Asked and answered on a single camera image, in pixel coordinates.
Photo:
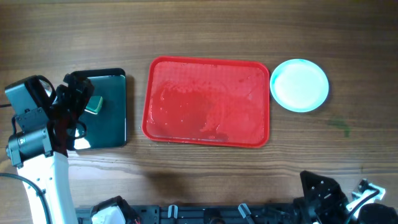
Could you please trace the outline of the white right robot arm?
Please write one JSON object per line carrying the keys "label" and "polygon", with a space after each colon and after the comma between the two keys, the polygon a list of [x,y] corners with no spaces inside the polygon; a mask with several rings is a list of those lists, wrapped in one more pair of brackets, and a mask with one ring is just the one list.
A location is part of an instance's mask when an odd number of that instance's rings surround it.
{"label": "white right robot arm", "polygon": [[383,187],[363,179],[352,201],[332,178],[302,171],[303,197],[296,201],[305,223],[388,224],[397,223],[397,211],[380,203],[386,194]]}

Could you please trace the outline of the green yellow sponge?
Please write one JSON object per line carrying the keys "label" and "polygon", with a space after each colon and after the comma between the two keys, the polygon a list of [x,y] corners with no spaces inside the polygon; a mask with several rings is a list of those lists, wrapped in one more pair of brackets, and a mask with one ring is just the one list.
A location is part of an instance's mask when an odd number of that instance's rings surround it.
{"label": "green yellow sponge", "polygon": [[91,114],[98,114],[102,108],[103,97],[102,96],[92,96],[85,108],[85,112]]}

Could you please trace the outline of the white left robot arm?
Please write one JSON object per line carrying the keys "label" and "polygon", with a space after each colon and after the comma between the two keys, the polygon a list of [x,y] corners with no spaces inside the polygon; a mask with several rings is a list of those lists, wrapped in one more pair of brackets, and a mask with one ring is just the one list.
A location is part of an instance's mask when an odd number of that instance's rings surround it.
{"label": "white left robot arm", "polygon": [[79,120],[94,86],[76,73],[54,88],[33,75],[5,89],[14,110],[6,154],[24,183],[34,223],[77,223],[68,178],[68,152],[87,127]]}

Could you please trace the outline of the light blue plate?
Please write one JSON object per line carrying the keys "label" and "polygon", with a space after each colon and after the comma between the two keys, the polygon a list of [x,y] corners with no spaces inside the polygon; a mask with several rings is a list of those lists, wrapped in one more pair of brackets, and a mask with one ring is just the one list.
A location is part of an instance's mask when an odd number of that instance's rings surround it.
{"label": "light blue plate", "polygon": [[330,90],[327,75],[321,67],[299,58],[278,65],[269,84],[276,102],[296,113],[307,113],[320,107]]}

